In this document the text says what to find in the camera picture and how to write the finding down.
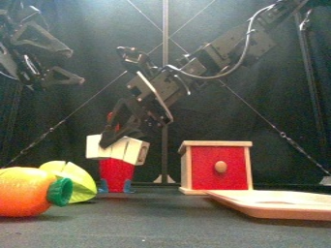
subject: black backdrop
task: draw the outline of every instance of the black backdrop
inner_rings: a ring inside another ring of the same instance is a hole
[[[85,137],[103,131],[105,116],[117,99],[128,96],[125,83],[133,77],[129,74],[120,76],[125,69],[115,50],[120,46],[137,47],[149,52],[152,61],[161,66],[164,3],[160,0],[24,2],[41,10],[51,33],[73,49],[73,57],[61,66],[84,77],[85,83],[81,86],[55,86],[45,92],[32,92],[24,88],[5,162],[65,119],[56,131],[17,158],[13,165],[39,166],[51,160],[67,160],[99,179],[99,163],[85,159]],[[271,3],[274,1],[270,0],[169,1],[169,63],[175,64],[183,54],[193,52],[204,42],[211,42]],[[330,8],[315,7],[312,17],[310,39],[318,103],[322,105],[322,124],[330,138],[331,87],[330,64],[326,64],[327,60],[330,63],[331,39],[326,26],[330,23]],[[242,68],[227,79],[227,85],[314,159],[330,168],[330,157],[323,153],[330,148],[330,140],[324,143],[320,141],[316,128],[294,18],[278,28],[272,38],[278,47],[254,66]],[[13,98],[15,83],[8,79],[1,81],[3,88],[9,85],[13,89],[1,95],[1,107],[8,111],[17,102]],[[224,87],[211,84],[179,101],[172,106],[172,112],[176,121],[169,125],[168,132],[168,173],[176,182],[180,181],[177,150],[183,140],[251,140],[255,182],[318,183],[320,180],[320,169]],[[160,134],[155,134],[145,165],[136,168],[135,181],[149,182],[160,174],[160,137]]]

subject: metal pole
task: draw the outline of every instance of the metal pole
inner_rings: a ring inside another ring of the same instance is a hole
[[[169,2],[163,0],[163,66],[168,64]],[[168,126],[161,128],[161,183],[168,183]]]

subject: toy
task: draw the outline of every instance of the toy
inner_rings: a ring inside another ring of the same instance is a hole
[[[97,194],[96,182],[79,166],[67,161],[51,161],[39,168],[51,172],[57,178],[69,178],[72,180],[72,196],[68,203],[84,202]]]
[[[53,205],[65,206],[72,182],[37,168],[0,170],[0,216],[27,217],[41,214]]]

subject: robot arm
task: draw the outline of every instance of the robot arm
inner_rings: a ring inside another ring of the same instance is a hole
[[[43,90],[55,84],[84,82],[83,77],[51,62],[55,58],[69,58],[72,50],[43,25],[47,24],[33,6],[17,4],[8,10],[0,10],[1,75],[32,90]]]
[[[100,146],[105,148],[123,136],[129,136],[131,130],[141,130],[140,133],[132,133],[131,137],[137,138],[135,134],[141,136],[172,123],[169,106],[200,87],[201,81],[224,78],[242,65],[259,60],[275,47],[270,32],[307,2],[279,0],[260,9],[248,19],[248,27],[247,24],[235,27],[192,54],[184,55],[179,60],[180,68],[172,65],[155,68],[143,52],[136,48],[120,47],[123,64],[128,72],[136,75],[127,84],[132,97],[120,100],[115,106],[115,109],[125,106],[125,114],[124,111],[113,113],[103,131]],[[116,124],[121,131],[113,129]]]

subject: red box face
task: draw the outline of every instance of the red box face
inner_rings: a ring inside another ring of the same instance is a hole
[[[227,163],[227,171],[216,172],[215,164]],[[244,147],[193,146],[191,148],[192,190],[247,190]]]

